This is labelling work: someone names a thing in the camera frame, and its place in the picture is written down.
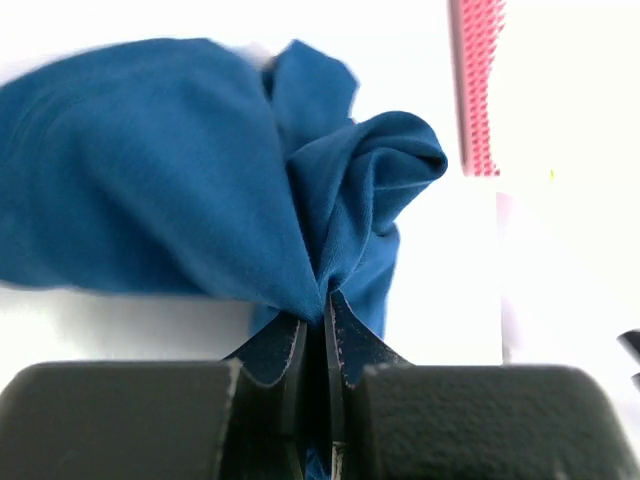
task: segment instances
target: blue fabric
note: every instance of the blue fabric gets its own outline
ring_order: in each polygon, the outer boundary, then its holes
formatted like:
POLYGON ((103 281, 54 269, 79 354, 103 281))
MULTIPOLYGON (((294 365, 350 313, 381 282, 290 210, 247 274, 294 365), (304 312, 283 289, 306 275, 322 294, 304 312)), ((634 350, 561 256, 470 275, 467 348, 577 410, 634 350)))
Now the blue fabric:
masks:
POLYGON ((414 115, 354 124, 355 90, 300 42, 257 72, 200 39, 109 47, 3 86, 0 279, 247 300, 254 332, 279 310, 318 325, 340 289, 382 336, 393 221, 447 161, 414 115))

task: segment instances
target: fabric fold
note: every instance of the fabric fold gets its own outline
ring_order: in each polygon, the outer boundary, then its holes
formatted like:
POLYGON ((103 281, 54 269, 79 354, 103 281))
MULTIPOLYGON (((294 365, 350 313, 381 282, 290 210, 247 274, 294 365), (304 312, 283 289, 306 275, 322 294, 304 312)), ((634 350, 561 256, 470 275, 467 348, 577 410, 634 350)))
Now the fabric fold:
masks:
POLYGON ((295 41, 268 70, 208 40, 56 62, 0 88, 0 279, 207 295, 318 324, 342 290, 378 335, 398 213, 447 160, 418 117, 355 124, 348 69, 295 41))

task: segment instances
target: white surface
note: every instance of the white surface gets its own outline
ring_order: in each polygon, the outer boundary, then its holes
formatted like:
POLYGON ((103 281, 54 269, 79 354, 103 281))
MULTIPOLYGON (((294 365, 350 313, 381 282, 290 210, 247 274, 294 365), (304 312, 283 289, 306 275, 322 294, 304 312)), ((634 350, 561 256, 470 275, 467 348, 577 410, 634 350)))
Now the white surface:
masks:
MULTIPOLYGON (((450 158, 446 177, 399 220, 403 244, 388 342, 418 363, 499 363, 494 199, 471 189, 459 171, 446 12, 445 0, 401 0, 393 8, 371 2, 11 2, 0 17, 0 76, 32 68, 33 59, 157 36, 257 42, 272 53, 299 38, 340 58, 361 82, 357 119, 386 110, 416 113, 432 124, 450 158)), ((221 308, 0 290, 0 386, 38 360, 220 357, 241 343, 248 315, 247 306, 221 308)))
POLYGON ((640 451, 640 365, 617 342, 640 328, 640 2, 510 0, 506 20, 489 104, 520 200, 503 248, 513 361, 591 373, 640 451))

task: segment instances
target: red textured surface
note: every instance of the red textured surface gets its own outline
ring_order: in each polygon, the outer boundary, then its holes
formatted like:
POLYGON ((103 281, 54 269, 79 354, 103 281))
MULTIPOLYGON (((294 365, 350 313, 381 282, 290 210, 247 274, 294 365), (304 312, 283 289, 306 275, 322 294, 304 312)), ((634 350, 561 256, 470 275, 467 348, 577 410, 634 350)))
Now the red textured surface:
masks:
POLYGON ((491 158, 487 95, 505 0, 451 0, 464 173, 500 175, 491 158))

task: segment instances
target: black object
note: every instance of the black object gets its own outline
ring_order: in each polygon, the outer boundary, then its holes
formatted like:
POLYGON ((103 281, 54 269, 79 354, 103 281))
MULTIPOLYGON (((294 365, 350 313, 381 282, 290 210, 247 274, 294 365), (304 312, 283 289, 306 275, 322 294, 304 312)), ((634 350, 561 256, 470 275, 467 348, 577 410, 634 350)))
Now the black object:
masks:
POLYGON ((564 367, 418 367, 333 295, 221 362, 57 363, 0 396, 0 480, 638 478, 611 407, 564 367))
MULTIPOLYGON (((640 364, 640 330, 629 330, 618 337, 618 341, 631 354, 638 364, 640 364)), ((634 386, 640 390, 640 373, 631 377, 634 386)))

